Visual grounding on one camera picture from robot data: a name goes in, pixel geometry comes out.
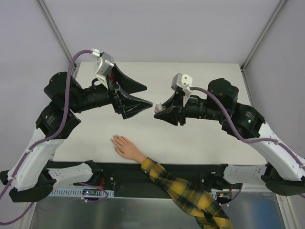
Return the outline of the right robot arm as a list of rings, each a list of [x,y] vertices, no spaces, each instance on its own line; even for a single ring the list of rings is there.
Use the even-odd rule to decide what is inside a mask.
[[[254,166],[221,164],[220,170],[205,175],[204,184],[222,190],[234,184],[261,185],[281,196],[305,194],[305,160],[294,153],[252,106],[237,101],[239,90],[223,78],[209,82],[206,98],[193,95],[191,78],[173,78],[174,94],[157,104],[154,118],[172,125],[184,125],[187,118],[218,121],[222,130],[248,144],[266,163]]]

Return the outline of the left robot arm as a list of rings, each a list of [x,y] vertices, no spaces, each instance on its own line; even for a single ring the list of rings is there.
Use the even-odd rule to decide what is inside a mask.
[[[151,102],[134,96],[147,87],[123,74],[117,65],[106,71],[105,83],[94,78],[87,88],[75,79],[66,87],[67,75],[60,72],[51,77],[44,88],[51,102],[38,117],[28,148],[12,169],[0,174],[2,184],[11,187],[9,196],[14,203],[41,201],[54,189],[67,185],[101,184],[102,171],[91,160],[73,167],[46,167],[56,149],[80,123],[77,113],[111,104],[117,114],[128,119],[152,107]]]

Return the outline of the yellow plaid sleeve forearm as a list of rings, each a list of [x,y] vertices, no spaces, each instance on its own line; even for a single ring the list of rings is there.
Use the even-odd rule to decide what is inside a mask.
[[[200,186],[175,177],[159,163],[146,158],[141,170],[150,180],[164,189],[174,203],[186,214],[193,216],[202,229],[232,229],[232,221],[212,195]]]

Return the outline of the glitter nail polish bottle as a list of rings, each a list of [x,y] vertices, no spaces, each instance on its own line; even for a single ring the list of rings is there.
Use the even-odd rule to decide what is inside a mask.
[[[154,109],[154,112],[155,112],[155,114],[157,114],[157,113],[159,113],[159,112],[164,111],[165,109],[166,109],[166,107],[162,107],[161,109],[159,109],[159,108],[156,106],[155,109]]]

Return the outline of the mannequin hand with painted nails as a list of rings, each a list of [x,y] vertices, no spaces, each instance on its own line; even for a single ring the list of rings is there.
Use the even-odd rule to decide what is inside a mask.
[[[121,157],[133,160],[139,164],[147,158],[134,143],[130,142],[127,138],[119,135],[113,135],[111,142],[114,144],[114,149]]]

